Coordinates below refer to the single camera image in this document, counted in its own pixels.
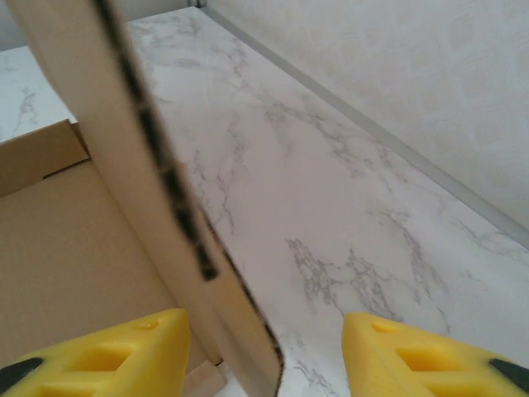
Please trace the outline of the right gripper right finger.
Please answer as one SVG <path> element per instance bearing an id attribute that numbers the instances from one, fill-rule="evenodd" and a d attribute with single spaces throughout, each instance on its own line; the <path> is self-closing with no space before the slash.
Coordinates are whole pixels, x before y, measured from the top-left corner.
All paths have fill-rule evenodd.
<path id="1" fill-rule="evenodd" d="M 344 317 L 353 396 L 526 396 L 528 369 L 480 347 L 369 313 Z"/>

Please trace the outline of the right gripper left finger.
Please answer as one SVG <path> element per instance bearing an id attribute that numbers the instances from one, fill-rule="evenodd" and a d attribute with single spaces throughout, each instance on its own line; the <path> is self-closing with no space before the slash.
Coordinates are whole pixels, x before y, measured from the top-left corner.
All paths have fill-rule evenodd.
<path id="1" fill-rule="evenodd" d="M 169 309 L 27 353 L 1 369 L 3 396 L 179 396 L 191 332 Z"/>

